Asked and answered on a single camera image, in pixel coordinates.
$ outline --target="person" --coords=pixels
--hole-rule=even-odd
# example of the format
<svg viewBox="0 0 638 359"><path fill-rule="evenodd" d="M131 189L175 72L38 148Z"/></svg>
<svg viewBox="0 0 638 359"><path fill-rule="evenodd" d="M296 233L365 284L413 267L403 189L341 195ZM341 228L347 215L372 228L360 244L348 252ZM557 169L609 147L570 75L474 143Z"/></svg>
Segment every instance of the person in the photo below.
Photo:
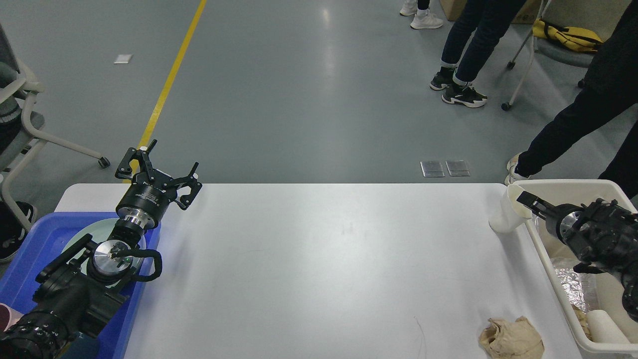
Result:
<svg viewBox="0 0 638 359"><path fill-rule="evenodd" d="M0 86L8 83L0 79ZM2 153L11 141L20 132L20 115L22 109L14 97L9 97L0 103L0 153ZM18 202L18 207L30 222L36 218L36 208L26 202ZM26 231L13 216L9 207L0 201L0 263L7 263L13 259L26 237Z"/></svg>
<svg viewBox="0 0 638 359"><path fill-rule="evenodd" d="M638 3L633 0L601 46L574 102L532 140L527 151L507 162L508 185L540 172L574 143L638 102ZM627 197L638 194L638 125L634 124L616 156L598 177L617 183Z"/></svg>
<svg viewBox="0 0 638 359"><path fill-rule="evenodd" d="M443 20L430 11L430 0L406 0L399 13L403 16L414 15L410 27L415 30L438 29Z"/></svg>
<svg viewBox="0 0 638 359"><path fill-rule="evenodd" d="M445 103L470 108L486 104L487 96L476 91L472 81L524 4L525 0L468 0L447 35L441 55L441 70L430 82L431 89L445 90L441 96ZM474 38L461 58L474 30Z"/></svg>

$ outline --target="black sneaker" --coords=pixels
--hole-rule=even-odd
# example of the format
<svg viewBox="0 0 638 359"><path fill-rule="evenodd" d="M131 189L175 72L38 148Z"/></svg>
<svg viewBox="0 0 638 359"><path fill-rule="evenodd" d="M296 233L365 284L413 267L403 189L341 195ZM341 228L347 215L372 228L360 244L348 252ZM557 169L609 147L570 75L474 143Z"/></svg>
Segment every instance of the black sneaker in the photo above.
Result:
<svg viewBox="0 0 638 359"><path fill-rule="evenodd" d="M487 103L487 96L481 95L472 86L458 86L457 84L448 86L445 93L441 95L441 99L445 103L456 103L472 109Z"/></svg>
<svg viewBox="0 0 638 359"><path fill-rule="evenodd" d="M36 218L36 208L26 202L18 202L18 207L24 215L33 223ZM0 263L7 263L18 252L27 231L22 228L17 219L4 203L0 203Z"/></svg>
<svg viewBox="0 0 638 359"><path fill-rule="evenodd" d="M441 91L449 87L452 84L452 76L454 75L454 69L450 71L439 71L434 75L432 81L430 81L430 88L435 91Z"/></svg>

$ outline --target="cardboard box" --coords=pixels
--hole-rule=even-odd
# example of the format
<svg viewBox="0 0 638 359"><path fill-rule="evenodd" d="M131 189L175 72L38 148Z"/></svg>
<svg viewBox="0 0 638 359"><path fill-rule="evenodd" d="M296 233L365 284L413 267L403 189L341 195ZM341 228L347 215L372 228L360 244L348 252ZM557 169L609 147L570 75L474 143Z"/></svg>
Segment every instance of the cardboard box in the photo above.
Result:
<svg viewBox="0 0 638 359"><path fill-rule="evenodd" d="M467 0L439 0L445 13L445 17L450 21L456 21L461 16L461 12ZM514 17L513 24L532 24L538 15L540 0L527 0L521 11Z"/></svg>

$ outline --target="sneaker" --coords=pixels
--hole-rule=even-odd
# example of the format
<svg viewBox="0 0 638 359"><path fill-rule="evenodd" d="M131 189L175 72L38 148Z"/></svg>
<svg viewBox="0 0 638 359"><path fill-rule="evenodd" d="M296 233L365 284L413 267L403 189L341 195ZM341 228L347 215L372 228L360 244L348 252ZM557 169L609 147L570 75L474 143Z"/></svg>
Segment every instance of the sneaker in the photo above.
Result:
<svg viewBox="0 0 638 359"><path fill-rule="evenodd" d="M452 81L452 76L454 76L454 69L451 68L449 71L439 71L434 75L432 81L430 81L430 88L435 91L441 91L450 86Z"/></svg>
<svg viewBox="0 0 638 359"><path fill-rule="evenodd" d="M34 206L26 202L18 202L18 207L24 215L33 223L37 210ZM0 218L4 223L0 223L0 263L10 262L20 249L27 231L20 225L13 216L9 208L4 203L0 205Z"/></svg>
<svg viewBox="0 0 638 359"><path fill-rule="evenodd" d="M516 181L529 179L529 177L521 176L520 174L516 173L516 166L518 166L518 156L521 153L523 152L517 153L516 155L514 155L514 157L512 157L511 160L507 162L507 176L505 177L504 182L506 186L509 186Z"/></svg>
<svg viewBox="0 0 638 359"><path fill-rule="evenodd" d="M403 16L410 16L417 13L417 0L405 0L399 13Z"/></svg>
<svg viewBox="0 0 638 359"><path fill-rule="evenodd" d="M457 86L456 84L448 86L445 89L445 93L441 95L441 99L445 103L456 103L472 109L487 103L487 96L478 93L471 84L467 86Z"/></svg>
<svg viewBox="0 0 638 359"><path fill-rule="evenodd" d="M417 11L410 24L414 30L437 29L441 26L443 26L443 20L439 19L430 9Z"/></svg>

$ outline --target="rolling chair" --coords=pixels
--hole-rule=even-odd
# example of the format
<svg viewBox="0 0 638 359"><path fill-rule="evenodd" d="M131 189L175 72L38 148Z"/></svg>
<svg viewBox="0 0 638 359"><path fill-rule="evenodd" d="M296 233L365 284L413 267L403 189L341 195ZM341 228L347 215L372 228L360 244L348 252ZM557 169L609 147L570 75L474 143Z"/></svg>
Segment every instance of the rolling chair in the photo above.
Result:
<svg viewBox="0 0 638 359"><path fill-rule="evenodd" d="M0 153L0 171L7 171L9 165L14 160L17 160L21 153L24 156L17 160L16 166L11 168L8 174L4 176L4 180L0 183L0 197L20 222L20 225L28 232L31 229L31 223L11 196L10 187L13 180L35 158L44 145L51 142L97 158L102 168L110 166L110 162L96 151L41 131L45 122L44 117L33 112L33 106L38 93L44 91L44 86L38 82L31 69L13 55L2 25L0 25L0 83L7 84L0 90L0 103L3 103L11 96L24 100L21 116L22 126L9 146ZM37 142L33 147L30 147L29 143L33 139L36 139Z"/></svg>
<svg viewBox="0 0 638 359"><path fill-rule="evenodd" d="M631 0L542 0L538 9L537 19L544 19L561 26L590 29L605 41L614 32L616 24L629 3L631 3ZM516 86L516 90L512 93L512 98L501 105L504 111L508 111L514 105L514 100L521 90L523 81L525 81L530 72L536 53L543 54L559 63L580 68L589 68L591 59L593 59L593 54L571 51L547 39L537 38L532 35L530 29L514 58L507 63L508 70L514 68L516 58L528 42L530 43L530 59L527 68L518 86ZM584 80L581 79L578 82L578 87L584 87Z"/></svg>

